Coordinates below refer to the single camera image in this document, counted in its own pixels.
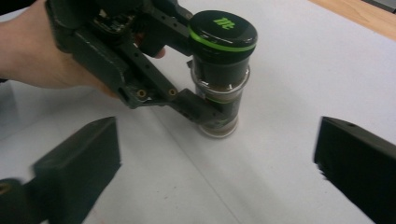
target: white table surface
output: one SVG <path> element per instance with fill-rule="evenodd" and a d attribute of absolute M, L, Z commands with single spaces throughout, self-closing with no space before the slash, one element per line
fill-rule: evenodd
<path fill-rule="evenodd" d="M 372 223 L 312 159 L 321 116 L 396 143 L 396 42 L 305 0 L 179 3 L 230 11 L 259 31 L 233 135 L 206 137 L 169 107 L 130 110 L 88 88 L 8 82 L 0 86 L 0 179 L 30 180 L 30 166 L 65 138 L 115 116 L 122 166 L 85 224 Z M 193 89 L 188 60 L 168 49 L 153 61 Z"/>

